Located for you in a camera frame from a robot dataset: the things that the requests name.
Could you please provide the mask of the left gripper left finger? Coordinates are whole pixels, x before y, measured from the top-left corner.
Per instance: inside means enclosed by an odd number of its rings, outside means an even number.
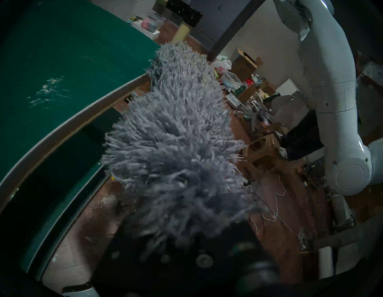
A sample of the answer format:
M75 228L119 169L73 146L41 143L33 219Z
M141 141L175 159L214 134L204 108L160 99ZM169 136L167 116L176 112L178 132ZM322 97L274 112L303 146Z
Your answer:
M119 228L93 272L93 286L101 297L183 297L192 295L190 258L185 250L168 241L164 253L154 252L145 260L150 236L134 238Z

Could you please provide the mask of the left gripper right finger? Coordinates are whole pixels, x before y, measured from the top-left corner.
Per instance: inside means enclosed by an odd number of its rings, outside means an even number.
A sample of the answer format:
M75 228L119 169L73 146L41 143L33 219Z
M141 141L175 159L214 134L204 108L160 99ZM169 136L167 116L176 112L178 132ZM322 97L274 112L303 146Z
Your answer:
M279 268L249 222L234 223L214 238L200 237L198 244L213 263L196 268L192 296L280 296Z

